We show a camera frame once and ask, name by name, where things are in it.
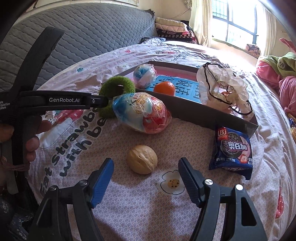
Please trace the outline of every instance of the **tangerine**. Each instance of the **tangerine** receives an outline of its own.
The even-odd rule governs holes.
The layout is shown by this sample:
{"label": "tangerine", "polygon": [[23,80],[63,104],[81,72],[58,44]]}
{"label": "tangerine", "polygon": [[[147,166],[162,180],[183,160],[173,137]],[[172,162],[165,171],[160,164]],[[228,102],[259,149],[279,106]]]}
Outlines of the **tangerine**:
{"label": "tangerine", "polygon": [[176,94],[176,88],[174,84],[169,81],[158,83],[154,87],[153,91],[161,94],[171,95],[171,96],[174,96]]}

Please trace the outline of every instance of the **green bracelet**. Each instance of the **green bracelet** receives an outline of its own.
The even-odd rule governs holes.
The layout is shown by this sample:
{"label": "green bracelet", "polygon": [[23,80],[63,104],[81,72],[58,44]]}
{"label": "green bracelet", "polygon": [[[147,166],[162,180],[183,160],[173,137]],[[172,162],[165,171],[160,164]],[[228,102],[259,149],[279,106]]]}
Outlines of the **green bracelet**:
{"label": "green bracelet", "polygon": [[[109,98],[114,98],[127,93],[135,93],[134,83],[127,77],[115,76],[108,79],[105,83],[102,84],[99,95],[106,96]],[[104,108],[99,108],[100,116],[103,118],[114,118],[115,113],[112,108],[113,100],[109,101],[109,104]]]}

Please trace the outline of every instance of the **strawberry cookie packet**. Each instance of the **strawberry cookie packet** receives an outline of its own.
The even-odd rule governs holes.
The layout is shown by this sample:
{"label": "strawberry cookie packet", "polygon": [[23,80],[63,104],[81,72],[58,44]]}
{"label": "strawberry cookie packet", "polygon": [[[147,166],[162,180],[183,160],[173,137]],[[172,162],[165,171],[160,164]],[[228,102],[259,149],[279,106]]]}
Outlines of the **strawberry cookie packet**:
{"label": "strawberry cookie packet", "polygon": [[251,179],[253,159],[248,135],[226,127],[215,132],[214,150],[209,170],[224,168]]}

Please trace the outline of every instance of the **blue gripper pad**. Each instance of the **blue gripper pad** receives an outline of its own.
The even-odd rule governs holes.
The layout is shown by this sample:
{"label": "blue gripper pad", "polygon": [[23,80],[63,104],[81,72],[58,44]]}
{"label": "blue gripper pad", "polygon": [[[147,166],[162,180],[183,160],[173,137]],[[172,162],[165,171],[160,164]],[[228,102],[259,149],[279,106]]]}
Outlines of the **blue gripper pad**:
{"label": "blue gripper pad", "polygon": [[90,206],[91,208],[95,208],[99,203],[101,203],[105,191],[109,185],[109,182],[111,180],[112,174],[114,171],[114,162],[112,159],[107,158],[104,163],[101,165],[100,169],[95,175],[92,175],[89,177],[89,187],[91,190],[91,200],[90,200]]}
{"label": "blue gripper pad", "polygon": [[192,168],[186,158],[179,160],[178,169],[191,202],[199,206],[204,201],[201,197],[204,196],[204,189],[199,188],[199,186],[203,186],[203,176]]}

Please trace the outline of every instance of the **bed sheet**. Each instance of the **bed sheet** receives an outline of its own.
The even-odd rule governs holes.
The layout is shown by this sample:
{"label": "bed sheet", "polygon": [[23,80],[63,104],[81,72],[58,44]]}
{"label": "bed sheet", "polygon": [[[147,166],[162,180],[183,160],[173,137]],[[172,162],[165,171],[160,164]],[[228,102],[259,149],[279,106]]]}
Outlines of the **bed sheet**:
{"label": "bed sheet", "polygon": [[[54,76],[40,90],[98,93],[108,78],[147,61],[165,61],[200,67],[219,60],[173,45],[133,45],[77,63]],[[209,171],[214,131],[173,119],[168,128],[145,135],[123,128],[116,119],[105,120],[97,109],[48,112],[44,119],[54,127],[39,135],[40,148],[31,164],[28,181],[38,202],[51,185],[60,188],[87,179],[105,158],[115,170],[103,201],[94,216],[106,241],[189,240],[199,215],[178,173],[178,160],[187,157],[192,166],[214,182],[233,187],[242,184],[260,215],[269,241],[278,240],[296,213],[295,153],[288,119],[280,104],[254,73],[232,68],[248,83],[250,102],[259,127],[251,138],[253,174],[250,181],[223,169]],[[150,175],[133,173],[126,154],[135,145],[155,150],[158,166]],[[180,186],[170,189],[170,178]],[[68,207],[72,234],[80,239],[74,211]],[[221,205],[214,240],[220,240]]]}

